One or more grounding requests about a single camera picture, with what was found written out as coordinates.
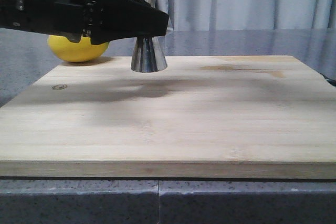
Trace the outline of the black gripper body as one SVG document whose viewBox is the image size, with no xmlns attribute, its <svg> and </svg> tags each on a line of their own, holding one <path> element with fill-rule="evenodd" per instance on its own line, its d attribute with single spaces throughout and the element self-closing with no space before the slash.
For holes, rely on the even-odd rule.
<svg viewBox="0 0 336 224">
<path fill-rule="evenodd" d="M 90 36 L 94 0 L 1 0 L 1 28 L 64 36 Z"/>
</svg>

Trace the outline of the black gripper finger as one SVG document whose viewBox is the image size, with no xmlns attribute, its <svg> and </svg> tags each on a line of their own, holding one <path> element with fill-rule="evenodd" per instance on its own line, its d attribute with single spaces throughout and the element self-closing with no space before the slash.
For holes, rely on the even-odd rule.
<svg viewBox="0 0 336 224">
<path fill-rule="evenodd" d="M 90 28 L 91 44 L 133 37 L 166 35 L 169 16 L 133 0 L 96 0 Z"/>
</svg>

